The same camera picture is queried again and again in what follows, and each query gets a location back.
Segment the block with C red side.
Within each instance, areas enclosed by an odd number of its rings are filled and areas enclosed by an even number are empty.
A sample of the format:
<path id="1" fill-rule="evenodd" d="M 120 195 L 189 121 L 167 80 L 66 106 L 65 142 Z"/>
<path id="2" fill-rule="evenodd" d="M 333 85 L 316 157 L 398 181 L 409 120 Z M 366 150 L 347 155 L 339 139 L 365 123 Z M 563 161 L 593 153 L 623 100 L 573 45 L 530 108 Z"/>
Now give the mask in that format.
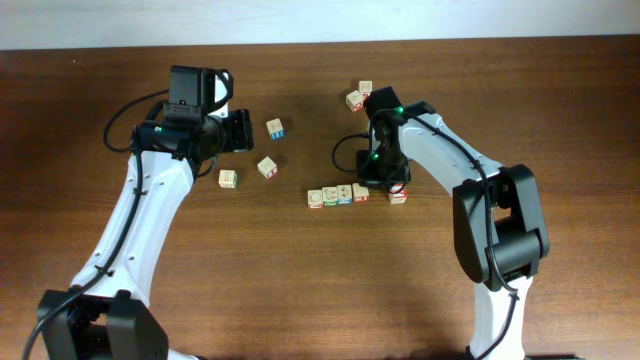
<path id="1" fill-rule="evenodd" d="M 319 209 L 324 207 L 323 193 L 320 189 L 307 191 L 307 204 L 311 209 Z"/>

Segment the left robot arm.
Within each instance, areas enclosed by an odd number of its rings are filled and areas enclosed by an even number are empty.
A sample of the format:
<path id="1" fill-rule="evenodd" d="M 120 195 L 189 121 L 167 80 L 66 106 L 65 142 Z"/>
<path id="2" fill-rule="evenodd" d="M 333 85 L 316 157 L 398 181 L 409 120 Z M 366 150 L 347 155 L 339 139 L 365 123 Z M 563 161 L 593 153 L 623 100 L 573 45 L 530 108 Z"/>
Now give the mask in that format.
<path id="1" fill-rule="evenodd" d="M 38 338 L 51 359 L 181 359 L 150 311 L 169 228 L 197 179 L 223 153 L 253 148 L 246 109 L 230 110 L 226 69 L 174 65 L 134 126 L 125 183 L 92 255 L 66 291 L 44 293 L 23 358 Z"/>

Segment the block with red X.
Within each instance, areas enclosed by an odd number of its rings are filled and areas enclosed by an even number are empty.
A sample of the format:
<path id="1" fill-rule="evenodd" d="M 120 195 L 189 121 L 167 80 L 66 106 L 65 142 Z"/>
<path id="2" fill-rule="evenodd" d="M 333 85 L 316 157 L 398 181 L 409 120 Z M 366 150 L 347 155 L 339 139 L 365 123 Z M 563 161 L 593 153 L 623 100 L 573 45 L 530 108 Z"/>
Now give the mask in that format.
<path id="1" fill-rule="evenodd" d="M 391 187 L 389 193 L 389 202 L 391 204 L 405 203 L 407 197 L 407 189 L 402 184 L 395 184 Z"/>

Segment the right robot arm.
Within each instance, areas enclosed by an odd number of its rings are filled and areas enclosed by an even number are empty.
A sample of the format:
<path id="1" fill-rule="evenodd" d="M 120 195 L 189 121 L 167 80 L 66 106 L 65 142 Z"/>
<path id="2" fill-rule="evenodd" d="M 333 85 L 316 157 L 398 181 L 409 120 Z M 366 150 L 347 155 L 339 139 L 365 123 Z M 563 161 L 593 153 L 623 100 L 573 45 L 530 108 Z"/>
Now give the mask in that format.
<path id="1" fill-rule="evenodd" d="M 474 284 L 468 359 L 522 359 L 525 299 L 550 241 L 533 172 L 485 157 L 451 131 L 430 104 L 402 104 L 390 87 L 364 101 L 367 149 L 356 155 L 360 184 L 406 189 L 413 163 L 451 196 L 454 250 Z"/>

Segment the block with car picture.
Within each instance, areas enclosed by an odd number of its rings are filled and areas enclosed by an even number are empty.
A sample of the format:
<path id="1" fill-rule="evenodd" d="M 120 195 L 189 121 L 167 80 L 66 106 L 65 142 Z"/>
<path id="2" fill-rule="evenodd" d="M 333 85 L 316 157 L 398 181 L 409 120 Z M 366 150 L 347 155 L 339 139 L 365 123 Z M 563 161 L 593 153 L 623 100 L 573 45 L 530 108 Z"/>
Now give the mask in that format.
<path id="1" fill-rule="evenodd" d="M 350 184 L 337 186 L 337 200 L 339 205 L 353 202 L 352 186 Z"/>

